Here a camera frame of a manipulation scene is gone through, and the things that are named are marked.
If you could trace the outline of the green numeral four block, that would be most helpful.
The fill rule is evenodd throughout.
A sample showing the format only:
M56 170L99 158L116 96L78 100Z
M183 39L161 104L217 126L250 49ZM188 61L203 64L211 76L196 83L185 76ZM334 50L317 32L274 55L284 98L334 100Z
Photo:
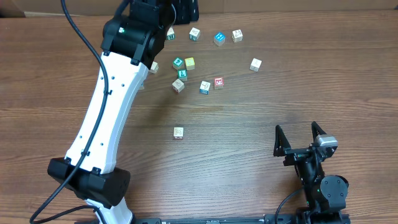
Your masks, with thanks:
M176 57L172 62L172 66L174 69L180 70L184 67L184 60L179 57Z

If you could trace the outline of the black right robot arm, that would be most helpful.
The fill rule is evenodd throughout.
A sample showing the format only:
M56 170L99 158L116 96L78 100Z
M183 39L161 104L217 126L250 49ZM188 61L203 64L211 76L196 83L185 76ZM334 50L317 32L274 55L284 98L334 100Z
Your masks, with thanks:
M321 165L338 148L336 138L312 122L313 142L307 148L292 149L282 128L275 127L273 156L283 157L285 166L294 166L302 187L288 195L272 217L265 221L274 223L325 223L348 224L346 208L349 182L340 175L325 175ZM283 205L293 196L303 192L307 206L298 208L294 215L281 215Z

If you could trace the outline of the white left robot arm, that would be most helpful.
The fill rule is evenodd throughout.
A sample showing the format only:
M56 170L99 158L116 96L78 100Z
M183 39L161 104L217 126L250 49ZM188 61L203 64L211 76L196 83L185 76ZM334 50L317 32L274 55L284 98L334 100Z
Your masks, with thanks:
M125 194L131 175L116 167L132 102L164 48L167 31L199 18L196 0L123 1L103 28L98 81L76 139L47 172L95 211L98 223L133 223Z

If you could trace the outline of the wooden block red side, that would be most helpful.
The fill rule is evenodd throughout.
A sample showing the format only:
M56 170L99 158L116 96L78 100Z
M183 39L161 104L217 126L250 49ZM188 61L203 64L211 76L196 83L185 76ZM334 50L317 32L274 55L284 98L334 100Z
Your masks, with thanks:
M183 128L182 127L174 127L173 137L174 137L174 139L183 139Z

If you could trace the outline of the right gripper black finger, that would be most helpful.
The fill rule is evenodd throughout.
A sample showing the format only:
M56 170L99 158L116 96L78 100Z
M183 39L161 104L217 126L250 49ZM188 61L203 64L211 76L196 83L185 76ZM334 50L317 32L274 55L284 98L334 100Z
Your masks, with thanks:
M291 150L291 145L288 142L283 129L277 125L275 127L275 143L274 143L274 157L282 157L286 155L286 152Z
M322 128L317 124L316 121L313 121L311 123L311 128L312 128L313 142L316 145L324 145L326 132L324 132L324 130L322 130Z

